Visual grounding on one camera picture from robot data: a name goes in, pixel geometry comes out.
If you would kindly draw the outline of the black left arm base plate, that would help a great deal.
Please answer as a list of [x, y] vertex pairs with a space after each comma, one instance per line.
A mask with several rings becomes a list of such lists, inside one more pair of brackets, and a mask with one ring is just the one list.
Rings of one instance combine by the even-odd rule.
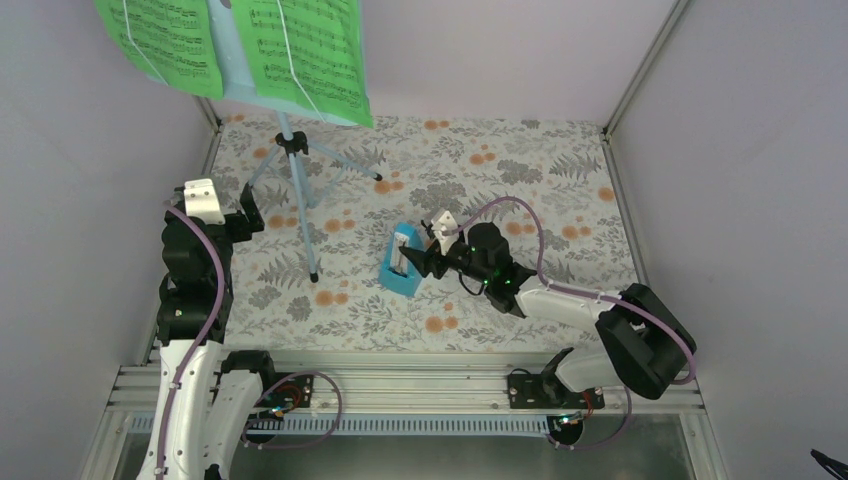
[[314, 376], [290, 379], [265, 394], [258, 404], [257, 418], [282, 420], [287, 414], [311, 407]]

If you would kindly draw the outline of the blue metronome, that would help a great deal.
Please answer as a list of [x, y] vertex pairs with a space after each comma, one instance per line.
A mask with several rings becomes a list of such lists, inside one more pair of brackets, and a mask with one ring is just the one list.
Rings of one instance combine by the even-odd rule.
[[394, 229], [378, 275], [378, 282], [391, 292], [413, 297], [422, 281], [421, 274], [403, 255], [400, 248], [422, 250], [424, 243], [410, 224], [400, 223]]

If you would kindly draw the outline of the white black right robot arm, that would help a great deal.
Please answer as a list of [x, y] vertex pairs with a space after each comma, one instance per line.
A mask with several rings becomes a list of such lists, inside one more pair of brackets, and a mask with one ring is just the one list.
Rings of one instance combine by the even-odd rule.
[[580, 392], [621, 385], [657, 400], [674, 382], [686, 382], [697, 350], [689, 332], [649, 287], [633, 283], [616, 293], [545, 283], [538, 271], [515, 261], [508, 241], [492, 223], [477, 224], [447, 250], [403, 245], [407, 263], [424, 277], [448, 271], [480, 283], [480, 294], [500, 313], [561, 321], [596, 333], [593, 349], [565, 347], [538, 374], [544, 399], [565, 407]]

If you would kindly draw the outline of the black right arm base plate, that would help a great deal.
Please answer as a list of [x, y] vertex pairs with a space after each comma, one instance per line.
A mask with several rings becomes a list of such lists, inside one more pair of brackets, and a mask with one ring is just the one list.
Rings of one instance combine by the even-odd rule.
[[510, 408], [514, 410], [605, 407], [604, 396], [599, 390], [571, 391], [555, 376], [514, 370], [506, 377], [506, 384]]

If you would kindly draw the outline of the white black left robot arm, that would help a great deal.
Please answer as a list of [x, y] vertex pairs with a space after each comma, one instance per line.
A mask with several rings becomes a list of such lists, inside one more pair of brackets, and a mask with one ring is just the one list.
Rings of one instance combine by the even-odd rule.
[[263, 231], [252, 189], [225, 214], [214, 182], [188, 181], [161, 233], [167, 273], [159, 287], [159, 389], [141, 479], [226, 479], [254, 405], [270, 402], [278, 377], [269, 353], [222, 353], [233, 303], [237, 243]]

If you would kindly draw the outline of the light blue music stand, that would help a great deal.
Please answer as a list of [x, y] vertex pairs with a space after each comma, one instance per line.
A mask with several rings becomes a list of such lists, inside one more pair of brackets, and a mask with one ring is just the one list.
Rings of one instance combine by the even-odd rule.
[[208, 4], [211, 18], [212, 38], [217, 62], [223, 77], [224, 93], [220, 99], [194, 96], [208, 100], [231, 100], [269, 109], [276, 114], [280, 128], [276, 137], [275, 147], [263, 159], [260, 166], [256, 168], [249, 182], [255, 184], [264, 173], [270, 171], [272, 160], [277, 157], [284, 158], [289, 165], [289, 181], [295, 188], [299, 219], [304, 221], [307, 210], [316, 207], [321, 201], [320, 197], [313, 193], [308, 183], [307, 173], [302, 162], [303, 157], [309, 155], [312, 151], [318, 151], [339, 162], [345, 169], [355, 170], [375, 181], [381, 180], [382, 177], [377, 172], [356, 163], [323, 144], [308, 139], [306, 133], [293, 130], [289, 117], [290, 115], [309, 117], [324, 123], [342, 126], [359, 125], [353, 125], [347, 122], [340, 124], [331, 123], [308, 114], [305, 109], [293, 103], [258, 96], [251, 79], [246, 55], [231, 12], [231, 3], [233, 1], [205, 2]]

